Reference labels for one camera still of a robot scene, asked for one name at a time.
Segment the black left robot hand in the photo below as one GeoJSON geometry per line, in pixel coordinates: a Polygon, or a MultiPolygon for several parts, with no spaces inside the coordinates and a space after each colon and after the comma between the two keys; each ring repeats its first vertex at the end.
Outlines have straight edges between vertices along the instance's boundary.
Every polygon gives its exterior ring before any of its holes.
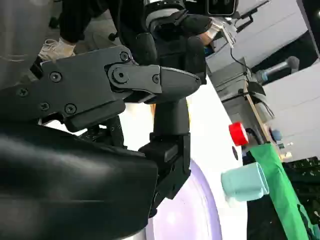
{"type": "Polygon", "coordinates": [[[205,44],[201,34],[213,26],[210,17],[176,12],[150,23],[135,38],[134,58],[141,65],[160,65],[182,70],[207,83],[205,44]]]}

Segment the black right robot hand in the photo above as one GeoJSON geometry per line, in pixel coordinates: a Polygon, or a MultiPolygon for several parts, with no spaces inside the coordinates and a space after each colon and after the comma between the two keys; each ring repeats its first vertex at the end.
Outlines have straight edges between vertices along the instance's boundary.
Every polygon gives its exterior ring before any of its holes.
{"type": "Polygon", "coordinates": [[[197,75],[139,65],[124,46],[42,64],[0,92],[0,237],[118,240],[138,233],[191,175],[186,98],[197,75]],[[121,145],[102,125],[126,103],[155,104],[150,141],[121,145]]]}

